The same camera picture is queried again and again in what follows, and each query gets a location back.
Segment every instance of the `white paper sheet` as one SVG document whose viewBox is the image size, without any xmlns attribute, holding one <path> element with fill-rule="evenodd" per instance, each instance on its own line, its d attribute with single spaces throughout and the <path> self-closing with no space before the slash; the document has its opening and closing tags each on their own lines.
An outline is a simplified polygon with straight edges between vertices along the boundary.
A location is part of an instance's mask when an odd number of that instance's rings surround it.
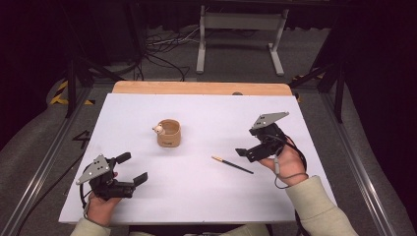
<svg viewBox="0 0 417 236">
<path fill-rule="evenodd" d="M 149 179 L 133 198 L 124 199 L 115 224 L 248 223 L 294 220 L 285 191 L 275 188 L 274 174 L 258 162 L 240 157 L 236 148 L 259 144 L 251 129 L 259 115 L 288 111 L 276 124 L 303 151 L 310 176 L 322 177 L 335 202 L 326 174 L 293 96 L 163 95 L 111 93 L 106 97 L 76 180 L 99 154 L 132 158 L 115 167 L 117 179 Z M 164 119 L 180 122 L 182 140 L 160 147 L 152 127 Z M 254 171 L 249 174 L 211 158 L 217 155 Z M 71 187 L 59 221 L 82 216 L 79 186 Z"/>
</svg>

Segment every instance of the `silver metal plate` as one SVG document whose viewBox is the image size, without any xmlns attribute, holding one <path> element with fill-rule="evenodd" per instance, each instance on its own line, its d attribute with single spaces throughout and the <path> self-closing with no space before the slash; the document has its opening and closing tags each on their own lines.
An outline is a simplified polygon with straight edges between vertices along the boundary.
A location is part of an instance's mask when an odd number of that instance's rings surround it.
<svg viewBox="0 0 417 236">
<path fill-rule="evenodd" d="M 97 176 L 100 176 L 106 172 L 110 171 L 110 167 L 107 164 L 107 160 L 104 155 L 99 155 L 83 173 L 83 175 L 77 181 L 77 185 L 81 185 L 87 182 L 90 179 L 93 179 Z"/>
<path fill-rule="evenodd" d="M 255 122 L 254 126 L 252 127 L 253 130 L 260 129 L 266 127 L 275 121 L 284 118 L 285 116 L 289 115 L 288 111 L 285 112 L 278 112 L 278 113 L 270 113 L 270 114 L 262 114 Z"/>
</svg>

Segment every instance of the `wrist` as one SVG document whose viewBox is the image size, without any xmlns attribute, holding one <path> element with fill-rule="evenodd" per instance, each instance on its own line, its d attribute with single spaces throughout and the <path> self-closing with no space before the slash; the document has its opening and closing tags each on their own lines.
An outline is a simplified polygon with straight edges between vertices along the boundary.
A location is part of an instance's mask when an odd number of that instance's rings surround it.
<svg viewBox="0 0 417 236">
<path fill-rule="evenodd" d="M 90 201 L 88 201 L 84 209 L 84 218 L 92 223 L 95 223 L 102 227 L 108 227 L 110 225 L 111 212 L 106 210 L 100 210 L 94 206 L 90 207 Z"/>
<path fill-rule="evenodd" d="M 297 174 L 294 174 L 294 175 L 291 175 L 291 176 L 288 176 L 288 177 L 280 177 L 279 176 L 279 178 L 281 180 L 284 179 L 285 180 L 284 182 L 289 187 L 291 187 L 291 186 L 297 185 L 297 184 L 307 180 L 309 178 L 309 175 L 306 174 L 306 173 L 297 173 Z"/>
</svg>

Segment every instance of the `hand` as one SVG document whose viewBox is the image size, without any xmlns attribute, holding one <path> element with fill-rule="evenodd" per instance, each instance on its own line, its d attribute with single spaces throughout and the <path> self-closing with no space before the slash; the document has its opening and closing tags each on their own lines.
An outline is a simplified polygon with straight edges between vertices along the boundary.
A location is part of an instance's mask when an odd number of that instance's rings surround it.
<svg viewBox="0 0 417 236">
<path fill-rule="evenodd" d="M 109 226 L 113 210 L 121 200 L 121 198 L 112 198 L 106 201 L 91 192 L 89 194 L 89 209 L 87 211 L 88 219 L 97 224 Z"/>
<path fill-rule="evenodd" d="M 266 166 L 273 173 L 275 173 L 275 164 L 273 163 L 273 159 L 271 158 L 264 158 L 259 160 L 259 163 Z M 288 176 L 292 176 L 298 173 L 306 173 L 304 169 L 303 161 L 300 158 L 298 152 L 293 149 L 292 147 L 285 145 L 282 149 L 281 154 L 278 156 L 278 164 L 279 164 L 279 175 L 278 178 L 288 186 L 296 185 L 306 179 L 308 179 L 308 175 L 296 175 L 291 178 L 285 178 Z"/>
</svg>

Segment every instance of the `black pen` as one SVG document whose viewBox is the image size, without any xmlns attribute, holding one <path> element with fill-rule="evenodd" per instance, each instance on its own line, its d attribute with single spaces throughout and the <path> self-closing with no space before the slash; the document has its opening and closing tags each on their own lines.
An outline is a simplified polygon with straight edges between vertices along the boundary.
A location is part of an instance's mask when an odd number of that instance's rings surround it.
<svg viewBox="0 0 417 236">
<path fill-rule="evenodd" d="M 216 160 L 218 160 L 218 161 L 220 161 L 220 162 L 223 162 L 223 163 L 225 163 L 225 164 L 228 164 L 228 165 L 230 165 L 230 166 L 233 166 L 233 167 L 236 167 L 236 168 L 238 168 L 238 169 L 241 169 L 241 170 L 243 170 L 243 171 L 246 171 L 246 172 L 248 172 L 248 173 L 251 173 L 251 174 L 253 174 L 254 172 L 252 172 L 252 171 L 250 171 L 250 170 L 247 170 L 247 169 L 245 169 L 245 168 L 243 168 L 243 167 L 240 167 L 239 165 L 235 165 L 235 164 L 233 164 L 233 163 L 230 163 L 229 161 L 227 161 L 227 160 L 223 160 L 222 158 L 220 158 L 220 157 L 217 157 L 217 156 L 211 156 L 212 158 L 214 158 L 214 159 L 216 159 Z"/>
</svg>

